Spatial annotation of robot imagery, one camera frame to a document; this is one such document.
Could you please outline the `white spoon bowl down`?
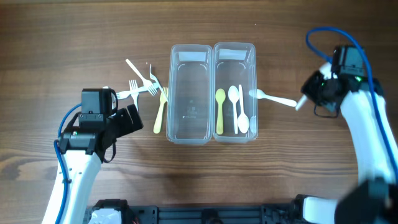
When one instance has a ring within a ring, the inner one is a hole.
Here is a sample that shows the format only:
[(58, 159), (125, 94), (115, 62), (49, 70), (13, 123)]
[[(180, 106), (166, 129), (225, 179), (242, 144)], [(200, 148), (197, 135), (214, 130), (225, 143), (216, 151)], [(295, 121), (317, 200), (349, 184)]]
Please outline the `white spoon bowl down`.
[(247, 133), (249, 129), (249, 118), (244, 112), (244, 98), (243, 98), (243, 88), (242, 85), (238, 86), (239, 91), (239, 105), (240, 105), (240, 115), (238, 116), (238, 128), (242, 133)]

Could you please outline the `yellow plastic spoon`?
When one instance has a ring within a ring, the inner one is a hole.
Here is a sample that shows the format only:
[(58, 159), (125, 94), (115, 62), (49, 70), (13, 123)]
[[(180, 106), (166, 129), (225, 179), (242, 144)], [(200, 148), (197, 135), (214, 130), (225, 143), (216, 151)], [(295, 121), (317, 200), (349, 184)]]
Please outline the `yellow plastic spoon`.
[(223, 124), (223, 103), (226, 99), (226, 94), (224, 89), (219, 88), (215, 93), (215, 100), (218, 104), (218, 112), (217, 112), (217, 122), (216, 122), (216, 133), (218, 135), (223, 134), (224, 124)]

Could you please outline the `white spoon long handle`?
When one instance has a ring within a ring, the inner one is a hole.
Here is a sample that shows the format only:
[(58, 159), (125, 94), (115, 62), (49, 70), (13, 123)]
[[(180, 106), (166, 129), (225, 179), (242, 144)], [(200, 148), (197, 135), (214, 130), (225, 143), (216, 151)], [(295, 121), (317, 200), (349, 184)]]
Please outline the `white spoon long handle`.
[(233, 104), (233, 123), (234, 123), (234, 133), (238, 134), (238, 116), (237, 116), (237, 109), (236, 109), (236, 103), (239, 100), (239, 91), (236, 88), (236, 86), (231, 85), (229, 90), (228, 90), (228, 98)]

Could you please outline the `white spoon large bowl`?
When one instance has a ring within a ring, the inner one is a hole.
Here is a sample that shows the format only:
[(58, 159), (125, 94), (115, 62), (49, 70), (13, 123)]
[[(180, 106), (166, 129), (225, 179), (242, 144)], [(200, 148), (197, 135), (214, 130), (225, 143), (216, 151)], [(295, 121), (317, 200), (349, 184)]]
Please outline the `white spoon large bowl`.
[(307, 102), (307, 100), (308, 100), (307, 96), (306, 95), (302, 95), (302, 97), (297, 102), (295, 110), (298, 111)]

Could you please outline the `white fork long handle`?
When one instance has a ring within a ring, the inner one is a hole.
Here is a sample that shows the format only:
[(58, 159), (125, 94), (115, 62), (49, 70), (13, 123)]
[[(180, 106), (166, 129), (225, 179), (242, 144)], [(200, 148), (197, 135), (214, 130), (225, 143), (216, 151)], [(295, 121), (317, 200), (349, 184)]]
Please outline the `white fork long handle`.
[(136, 106), (137, 110), (139, 110), (139, 106), (138, 106), (138, 96), (139, 93), (136, 92), (136, 90), (138, 89), (138, 85), (136, 80), (130, 80), (129, 81), (129, 87), (130, 87), (130, 91), (131, 93), (131, 97), (133, 99), (134, 105)]

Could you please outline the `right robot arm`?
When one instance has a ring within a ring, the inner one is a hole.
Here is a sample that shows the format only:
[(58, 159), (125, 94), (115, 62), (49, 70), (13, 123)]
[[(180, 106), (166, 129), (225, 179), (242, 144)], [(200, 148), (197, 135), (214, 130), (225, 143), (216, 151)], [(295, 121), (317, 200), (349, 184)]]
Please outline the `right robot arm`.
[(397, 223), (397, 143), (384, 91), (360, 63), (327, 62), (303, 84), (303, 98), (340, 112), (353, 140), (358, 186), (339, 200), (304, 196), (298, 216), (308, 223)]

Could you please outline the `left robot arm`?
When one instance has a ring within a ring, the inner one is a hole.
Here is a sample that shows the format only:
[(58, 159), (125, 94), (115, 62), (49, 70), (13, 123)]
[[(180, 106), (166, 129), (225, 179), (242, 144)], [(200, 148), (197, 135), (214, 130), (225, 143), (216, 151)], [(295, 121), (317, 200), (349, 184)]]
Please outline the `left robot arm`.
[(96, 176), (109, 162), (106, 150), (115, 156), (117, 139), (142, 128), (135, 105), (75, 113), (53, 142), (58, 168), (42, 223), (82, 223)]

